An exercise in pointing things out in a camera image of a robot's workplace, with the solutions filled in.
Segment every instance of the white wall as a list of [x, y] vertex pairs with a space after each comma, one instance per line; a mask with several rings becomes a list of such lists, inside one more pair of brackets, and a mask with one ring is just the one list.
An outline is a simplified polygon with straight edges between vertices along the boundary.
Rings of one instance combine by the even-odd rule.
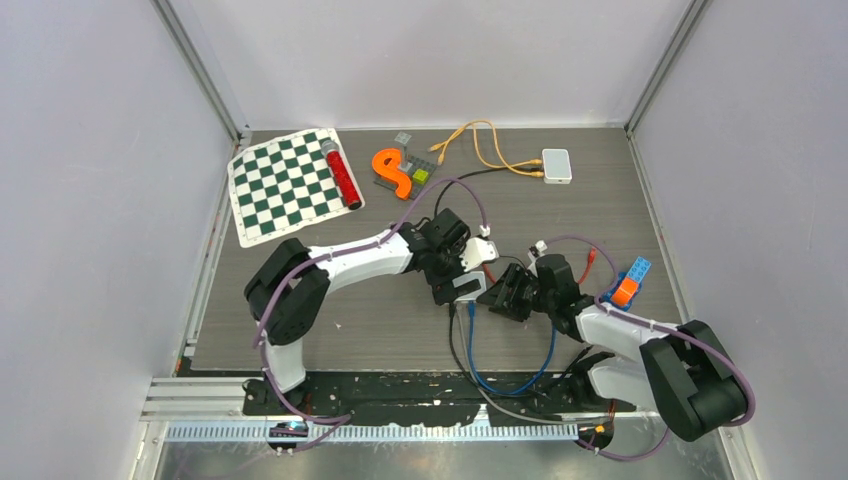
[[845, 478], [848, 4], [713, 2], [637, 141], [763, 478]]
[[621, 125], [689, 0], [176, 3], [268, 130]]
[[150, 2], [2, 11], [0, 476], [125, 478], [229, 140]]

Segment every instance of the checkerboard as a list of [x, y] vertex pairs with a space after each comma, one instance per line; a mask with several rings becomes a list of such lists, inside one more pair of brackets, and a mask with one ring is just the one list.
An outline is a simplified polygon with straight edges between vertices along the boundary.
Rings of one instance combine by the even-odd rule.
[[[333, 172], [321, 153], [321, 143], [328, 139], [339, 145], [350, 172], [344, 149], [332, 128], [277, 137], [244, 150], [230, 161], [230, 204], [243, 248], [351, 211], [345, 207]], [[353, 183], [359, 191], [356, 179]]]

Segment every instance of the blue cable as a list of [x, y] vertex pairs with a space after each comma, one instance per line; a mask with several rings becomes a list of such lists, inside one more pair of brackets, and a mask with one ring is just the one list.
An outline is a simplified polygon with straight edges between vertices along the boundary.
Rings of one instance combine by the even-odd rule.
[[487, 384], [480, 377], [480, 375], [477, 373], [477, 368], [474, 366], [474, 354], [472, 353], [472, 348], [473, 348], [473, 344], [474, 344], [474, 316], [475, 316], [476, 310], [477, 310], [477, 307], [474, 305], [474, 302], [469, 302], [468, 303], [468, 317], [469, 317], [469, 323], [470, 323], [471, 326], [468, 328], [468, 367], [469, 367], [469, 370], [471, 370], [471, 375], [474, 376], [474, 378], [477, 380], [477, 383], [479, 383], [481, 387], [488, 390], [489, 392], [496, 393], [498, 395], [517, 395], [519, 393], [523, 393], [525, 390], [530, 388], [534, 383], [536, 383], [536, 380], [538, 380], [539, 377], [541, 377], [545, 373], [545, 370], [548, 368], [548, 364], [551, 363], [551, 359], [554, 356], [554, 347], [556, 346], [556, 333], [557, 333], [556, 328], [554, 328], [554, 326], [551, 325], [551, 347], [548, 350], [548, 358], [545, 359], [545, 363], [542, 364], [542, 368], [539, 369], [539, 372], [536, 373], [536, 375], [533, 375], [533, 378], [531, 378], [529, 382], [525, 383], [523, 386], [519, 387], [518, 389], [516, 389], [512, 392], [504, 392], [504, 391], [501, 391], [501, 390], [496, 390], [496, 389], [492, 388], [489, 384]]

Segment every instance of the robotic arm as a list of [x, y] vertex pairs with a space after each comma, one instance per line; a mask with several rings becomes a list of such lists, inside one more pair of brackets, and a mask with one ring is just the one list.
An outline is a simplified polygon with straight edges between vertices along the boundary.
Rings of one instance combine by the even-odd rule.
[[[582, 369], [583, 378], [575, 381], [600, 397], [659, 412], [683, 440], [697, 440], [748, 408], [726, 366], [683, 340], [625, 323], [598, 308], [593, 297], [580, 293], [562, 255], [539, 256], [529, 269], [511, 264], [477, 301], [517, 321], [526, 320], [531, 311], [546, 313], [560, 333], [614, 352], [587, 359], [594, 364]], [[703, 322], [652, 325], [681, 331], [727, 357]]]
[[[450, 209], [442, 210], [420, 228], [401, 225], [397, 234], [383, 243], [388, 230], [373, 237], [333, 247], [304, 247], [296, 238], [280, 244], [245, 287], [250, 313], [259, 320], [283, 278], [310, 258], [329, 254], [300, 272], [287, 285], [273, 306], [265, 326], [265, 357], [281, 392], [287, 392], [306, 378], [303, 367], [303, 337], [312, 328], [324, 298], [347, 285], [380, 275], [424, 272], [437, 305], [482, 291], [478, 280], [467, 281], [465, 274], [498, 257], [494, 243], [472, 237], [468, 225]], [[333, 251], [350, 247], [378, 245], [363, 251], [332, 257]]]

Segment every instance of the white arm segment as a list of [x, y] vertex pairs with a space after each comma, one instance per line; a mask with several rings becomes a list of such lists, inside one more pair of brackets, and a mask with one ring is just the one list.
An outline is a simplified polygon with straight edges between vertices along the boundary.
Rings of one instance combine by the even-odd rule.
[[[669, 323], [657, 322], [657, 325], [676, 327]], [[586, 343], [605, 347], [616, 354], [589, 370], [589, 380], [595, 392], [604, 398], [617, 398], [648, 410], [656, 410], [639, 347], [648, 340], [663, 338], [667, 334], [627, 323], [594, 305], [577, 316], [577, 330]]]
[[[319, 255], [340, 251], [360, 245], [374, 245], [377, 241], [388, 234], [385, 230], [373, 237], [336, 245], [333, 247], [309, 247], [309, 256], [315, 258]], [[412, 253], [409, 245], [400, 235], [393, 235], [389, 240], [380, 245], [363, 252], [351, 253], [341, 257], [334, 257], [315, 264], [316, 267], [325, 270], [330, 276], [330, 288], [327, 295], [347, 285], [360, 282], [380, 275], [392, 275], [406, 270]], [[268, 367], [274, 375], [274, 380], [280, 391], [285, 393], [300, 385], [306, 379], [306, 369], [303, 367], [303, 339], [299, 339], [288, 345], [271, 345], [265, 342], [265, 355], [268, 359]]]

